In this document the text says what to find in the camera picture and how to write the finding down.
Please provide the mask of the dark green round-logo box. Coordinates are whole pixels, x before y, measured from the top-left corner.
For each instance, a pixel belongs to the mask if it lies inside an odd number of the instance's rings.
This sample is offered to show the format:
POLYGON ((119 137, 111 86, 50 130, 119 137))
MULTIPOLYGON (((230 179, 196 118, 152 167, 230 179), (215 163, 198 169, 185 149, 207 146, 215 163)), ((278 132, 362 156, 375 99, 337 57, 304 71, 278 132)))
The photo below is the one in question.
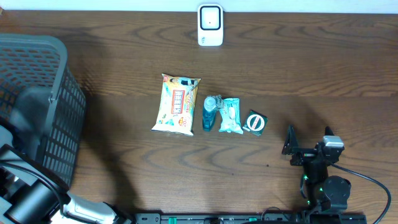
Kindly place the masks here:
POLYGON ((261 136, 267 125, 268 117, 251 110, 244 122, 243 129, 255 136, 261 136))

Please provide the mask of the pale green small packet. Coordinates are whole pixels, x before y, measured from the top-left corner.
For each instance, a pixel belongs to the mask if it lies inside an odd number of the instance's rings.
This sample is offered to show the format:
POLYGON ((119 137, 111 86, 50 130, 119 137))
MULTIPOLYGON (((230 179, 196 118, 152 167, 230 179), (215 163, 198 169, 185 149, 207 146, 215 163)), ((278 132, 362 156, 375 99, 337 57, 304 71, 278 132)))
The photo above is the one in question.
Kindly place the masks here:
POLYGON ((240 99, 225 98, 219 112, 221 115, 221 126, 219 132, 243 134, 240 119, 240 99))

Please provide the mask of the teal spray bottle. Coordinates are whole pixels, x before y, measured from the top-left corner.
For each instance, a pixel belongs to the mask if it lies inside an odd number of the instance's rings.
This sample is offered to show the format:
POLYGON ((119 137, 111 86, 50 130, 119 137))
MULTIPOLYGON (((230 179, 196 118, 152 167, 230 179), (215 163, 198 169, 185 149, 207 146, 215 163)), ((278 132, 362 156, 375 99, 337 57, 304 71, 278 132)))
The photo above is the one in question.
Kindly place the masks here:
POLYGON ((203 130, 210 132, 215 124, 216 114, 222 108, 221 95, 207 96, 203 104, 203 130))

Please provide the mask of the yellow wet wipes pack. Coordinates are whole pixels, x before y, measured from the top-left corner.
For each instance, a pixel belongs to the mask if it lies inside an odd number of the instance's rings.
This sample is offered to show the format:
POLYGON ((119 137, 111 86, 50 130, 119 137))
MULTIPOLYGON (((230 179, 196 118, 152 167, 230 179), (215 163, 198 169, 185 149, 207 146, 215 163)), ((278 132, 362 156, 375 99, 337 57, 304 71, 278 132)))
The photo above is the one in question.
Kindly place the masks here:
POLYGON ((193 117, 201 78, 175 77, 164 73, 162 78, 159 112, 152 131, 193 136, 193 117))

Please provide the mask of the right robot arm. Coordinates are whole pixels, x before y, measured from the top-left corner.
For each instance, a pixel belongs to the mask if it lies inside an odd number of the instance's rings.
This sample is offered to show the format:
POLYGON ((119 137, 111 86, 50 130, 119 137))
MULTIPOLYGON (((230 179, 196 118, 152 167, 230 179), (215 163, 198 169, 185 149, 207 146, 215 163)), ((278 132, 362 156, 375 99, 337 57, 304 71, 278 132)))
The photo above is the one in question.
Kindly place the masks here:
POLYGON ((322 140, 312 148, 300 147, 294 127, 288 127, 282 154, 292 157, 292 166, 303 167, 300 193, 308 200, 308 210, 302 212, 305 223, 319 222, 322 215, 338 217, 348 208, 350 181, 328 174, 328 166, 339 161, 344 149, 341 138, 328 126, 322 140))

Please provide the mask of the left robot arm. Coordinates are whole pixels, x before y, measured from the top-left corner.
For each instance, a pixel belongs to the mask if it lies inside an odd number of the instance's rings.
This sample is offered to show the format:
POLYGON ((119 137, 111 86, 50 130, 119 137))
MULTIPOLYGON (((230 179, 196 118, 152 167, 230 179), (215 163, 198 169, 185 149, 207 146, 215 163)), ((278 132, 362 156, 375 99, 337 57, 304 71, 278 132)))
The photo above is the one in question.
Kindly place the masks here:
POLYGON ((10 201, 5 198, 1 221, 13 223, 50 223, 59 216, 67 223, 135 223, 136 219, 107 203, 95 203, 69 192, 65 182, 73 171, 78 144, 57 131, 45 146, 42 162, 23 152, 18 130, 1 123, 1 167, 21 179, 25 186, 10 201))

